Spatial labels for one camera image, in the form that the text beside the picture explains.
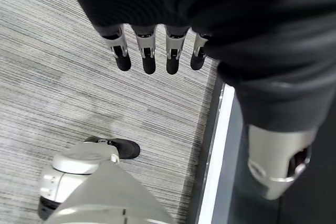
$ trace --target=striped carpet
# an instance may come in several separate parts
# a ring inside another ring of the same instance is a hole
[[[0,223],[40,223],[41,169],[91,135],[138,142],[122,167],[184,222],[215,66],[191,70],[189,33],[179,72],[167,74],[160,26],[148,76],[125,33],[132,69],[121,72],[76,0],[0,0]]]

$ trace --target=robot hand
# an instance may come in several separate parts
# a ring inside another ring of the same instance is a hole
[[[138,42],[140,55],[142,57],[143,69],[147,74],[155,72],[155,30],[153,26],[132,26],[136,41]],[[169,74],[176,74],[179,69],[179,60],[183,50],[185,36],[190,27],[165,26],[166,29],[166,69]],[[131,59],[128,54],[127,40],[122,25],[109,28],[108,36],[103,36],[104,41],[112,50],[117,66],[122,71],[131,68]],[[194,51],[190,66],[193,70],[200,70],[205,60],[204,45],[209,38],[208,35],[196,34]]]

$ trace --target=black sleeve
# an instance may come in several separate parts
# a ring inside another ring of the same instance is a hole
[[[319,126],[336,82],[336,0],[78,0],[97,26],[191,25],[235,87],[246,123]]]
[[[206,54],[235,87],[247,123],[319,126],[336,83],[336,0],[164,0],[211,34]]]

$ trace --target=black shoe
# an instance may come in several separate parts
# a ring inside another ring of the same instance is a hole
[[[134,159],[140,154],[140,146],[131,140],[113,138],[105,139],[97,136],[91,136],[85,139],[84,142],[107,143],[117,148],[120,159]]]

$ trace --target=floor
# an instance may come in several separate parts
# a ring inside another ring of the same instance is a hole
[[[122,167],[183,223],[215,63],[191,70],[190,33],[167,74],[164,34],[148,76],[127,26],[132,69],[121,72],[76,0],[0,0],[0,223],[40,223],[41,169],[91,135],[138,142],[141,155]]]

